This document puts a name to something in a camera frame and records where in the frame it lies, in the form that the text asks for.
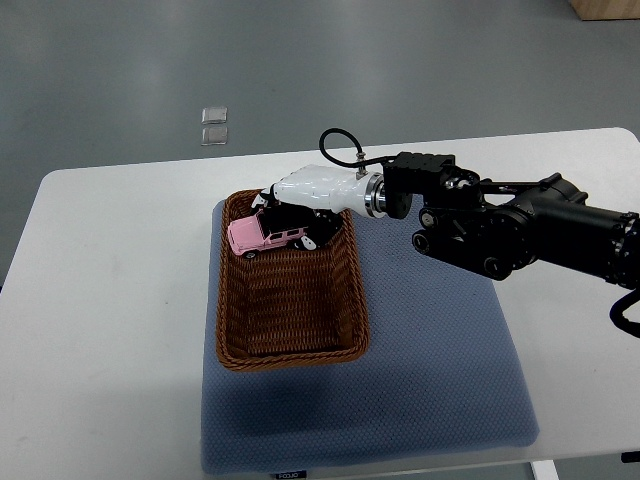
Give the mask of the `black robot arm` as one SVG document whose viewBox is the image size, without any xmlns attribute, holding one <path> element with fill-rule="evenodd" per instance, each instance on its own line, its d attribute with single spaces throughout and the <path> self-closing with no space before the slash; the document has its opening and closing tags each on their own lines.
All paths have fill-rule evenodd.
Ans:
<svg viewBox="0 0 640 480">
<path fill-rule="evenodd" d="M 405 218 L 423 206 L 412 236 L 423 255 L 504 280 L 536 260 L 633 290 L 639 286 L 639 216 L 587 205 L 560 174 L 537 182 L 493 182 L 452 155 L 402 152 L 378 158 L 385 212 Z"/>
</svg>

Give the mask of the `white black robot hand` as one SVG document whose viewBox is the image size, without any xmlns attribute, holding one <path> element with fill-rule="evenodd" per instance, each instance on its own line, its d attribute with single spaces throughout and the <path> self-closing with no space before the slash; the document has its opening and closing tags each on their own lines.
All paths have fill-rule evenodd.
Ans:
<svg viewBox="0 0 640 480">
<path fill-rule="evenodd" d="M 341 214 L 351 210 L 361 216 L 386 215 L 383 175 L 360 166 L 345 168 L 305 166 L 254 197 L 251 212 L 270 234 L 297 230 L 288 248 L 313 251 L 326 245 L 342 228 Z"/>
</svg>

